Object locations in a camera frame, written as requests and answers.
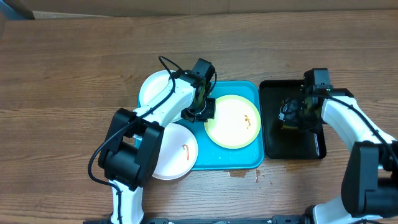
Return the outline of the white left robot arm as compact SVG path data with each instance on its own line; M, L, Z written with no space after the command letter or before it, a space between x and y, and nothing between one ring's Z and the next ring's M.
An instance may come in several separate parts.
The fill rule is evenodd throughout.
M214 85L206 78L170 77L146 104L115 112L104 143L93 154L113 191L110 223L141 223L143 188L159 163L165 128L180 115L188 121L214 117Z

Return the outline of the yellow green sponge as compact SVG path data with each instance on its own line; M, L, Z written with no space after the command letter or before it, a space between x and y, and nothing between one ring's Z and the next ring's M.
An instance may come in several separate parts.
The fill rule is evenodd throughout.
M291 119L286 119L283 120L282 122L282 129L299 129L300 127L300 121L297 120L291 120Z

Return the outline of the white plate with red stain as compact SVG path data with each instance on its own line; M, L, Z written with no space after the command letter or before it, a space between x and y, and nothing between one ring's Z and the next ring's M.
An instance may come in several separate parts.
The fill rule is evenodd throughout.
M170 123L164 131L158 162L152 176L178 179L191 171L198 158L198 143L186 127Z

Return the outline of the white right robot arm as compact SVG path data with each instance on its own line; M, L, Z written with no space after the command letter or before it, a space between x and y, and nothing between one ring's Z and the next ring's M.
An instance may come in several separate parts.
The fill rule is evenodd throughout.
M378 223L397 216L397 140L366 116L348 89L305 90L283 100L279 119L293 130L327 124L350 151L340 196L311 207L311 223Z

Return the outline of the yellow-green plate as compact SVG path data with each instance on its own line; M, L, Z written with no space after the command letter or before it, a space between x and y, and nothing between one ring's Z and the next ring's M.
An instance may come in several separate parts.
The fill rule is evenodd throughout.
M227 149L248 146L261 129L259 110L254 103L239 95L225 95L216 99L215 116L205 124L208 137Z

